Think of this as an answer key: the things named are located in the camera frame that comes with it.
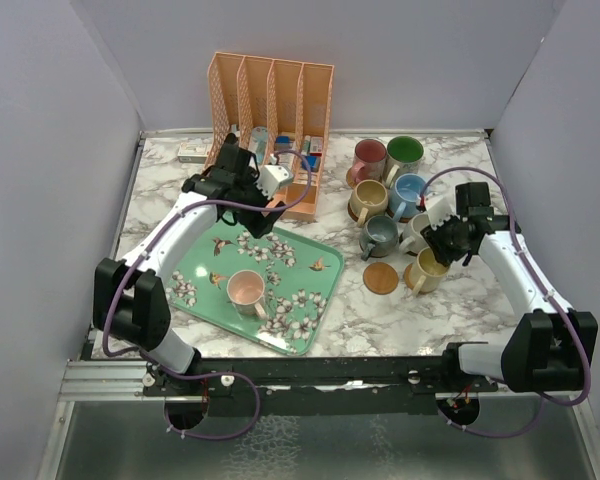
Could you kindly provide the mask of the yellow mug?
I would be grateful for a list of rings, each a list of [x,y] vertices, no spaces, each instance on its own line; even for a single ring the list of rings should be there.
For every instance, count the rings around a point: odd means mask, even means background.
[[[414,276],[413,281],[417,282],[419,287],[417,295],[428,294],[436,290],[449,271],[448,266],[436,260],[430,247],[421,250],[416,259],[408,266],[411,266],[411,274]]]

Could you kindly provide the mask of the tan brown mug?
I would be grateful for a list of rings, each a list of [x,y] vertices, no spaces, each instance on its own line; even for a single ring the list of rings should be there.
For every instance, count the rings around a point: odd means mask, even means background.
[[[364,180],[354,188],[349,203],[362,204],[368,209],[367,222],[372,217],[385,214],[388,207],[388,192],[382,183],[376,180]]]

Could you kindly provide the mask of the light blue mug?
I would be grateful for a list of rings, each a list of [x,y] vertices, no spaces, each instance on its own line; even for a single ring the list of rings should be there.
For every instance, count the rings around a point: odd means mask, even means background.
[[[394,217],[414,217],[419,214],[421,194],[426,180],[417,174],[403,174],[389,190],[388,208]]]

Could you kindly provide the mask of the green mug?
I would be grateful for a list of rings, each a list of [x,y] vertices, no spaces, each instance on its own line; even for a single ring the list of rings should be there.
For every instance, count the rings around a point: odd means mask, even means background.
[[[386,150],[387,157],[383,172],[383,182],[386,188],[391,188],[403,174],[417,173],[425,156],[424,146],[419,140],[410,136],[398,136],[391,139]]]

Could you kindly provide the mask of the beige grey mug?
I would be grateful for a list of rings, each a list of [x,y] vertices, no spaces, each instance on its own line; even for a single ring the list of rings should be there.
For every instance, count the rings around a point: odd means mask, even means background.
[[[427,242],[421,232],[429,225],[430,221],[426,212],[415,215],[405,226],[400,236],[399,251],[417,255],[421,250],[427,248]]]

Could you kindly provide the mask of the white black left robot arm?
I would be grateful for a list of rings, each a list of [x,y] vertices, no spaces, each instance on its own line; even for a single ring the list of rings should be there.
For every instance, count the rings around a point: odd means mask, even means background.
[[[186,179],[166,217],[123,258],[105,258],[95,269],[93,325],[103,334],[102,348],[120,353],[110,338],[128,343],[165,369],[166,382],[186,395],[200,385],[200,352],[171,326],[166,282],[194,243],[225,215],[254,237],[271,231],[286,206],[273,200],[293,181],[277,161],[261,166],[254,153],[228,135],[216,161]]]

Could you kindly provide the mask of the pink mug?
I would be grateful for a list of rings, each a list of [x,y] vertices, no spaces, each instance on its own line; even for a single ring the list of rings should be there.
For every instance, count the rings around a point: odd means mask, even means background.
[[[227,283],[227,294],[236,311],[244,316],[255,316],[267,321],[265,309],[265,282],[261,275],[252,270],[241,270],[233,274]]]

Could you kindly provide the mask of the dark grey blue mug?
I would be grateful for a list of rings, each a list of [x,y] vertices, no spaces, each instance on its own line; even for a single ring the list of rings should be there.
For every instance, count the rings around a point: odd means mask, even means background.
[[[399,233],[396,223],[386,216],[374,216],[364,225],[359,237],[360,258],[384,258],[396,247]]]

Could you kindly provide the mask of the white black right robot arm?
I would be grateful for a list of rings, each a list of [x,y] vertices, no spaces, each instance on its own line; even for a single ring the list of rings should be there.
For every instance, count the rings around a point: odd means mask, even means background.
[[[444,266],[480,258],[503,289],[519,322],[503,346],[461,343],[439,367],[441,383],[461,391],[475,376],[504,383],[517,393],[586,392],[598,324],[557,293],[528,251],[512,214],[499,215],[485,182],[455,188],[455,201],[422,202],[429,225],[423,237]]]

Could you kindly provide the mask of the woven rattan coaster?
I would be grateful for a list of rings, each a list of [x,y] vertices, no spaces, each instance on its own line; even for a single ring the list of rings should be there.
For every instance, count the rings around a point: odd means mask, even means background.
[[[354,188],[356,186],[356,181],[352,176],[351,170],[348,170],[346,173],[346,182],[351,188]]]

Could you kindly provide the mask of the light orange wooden coaster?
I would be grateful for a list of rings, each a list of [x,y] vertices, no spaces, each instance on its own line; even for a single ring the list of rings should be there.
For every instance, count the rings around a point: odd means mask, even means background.
[[[397,288],[399,276],[391,265],[385,262],[375,262],[365,268],[363,283],[372,293],[387,295]]]

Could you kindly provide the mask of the maroon red mug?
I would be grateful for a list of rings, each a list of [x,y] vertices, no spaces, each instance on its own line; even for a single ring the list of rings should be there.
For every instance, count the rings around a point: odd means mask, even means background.
[[[380,181],[387,157],[385,145],[376,139],[363,139],[354,149],[351,170],[356,185],[364,180]]]

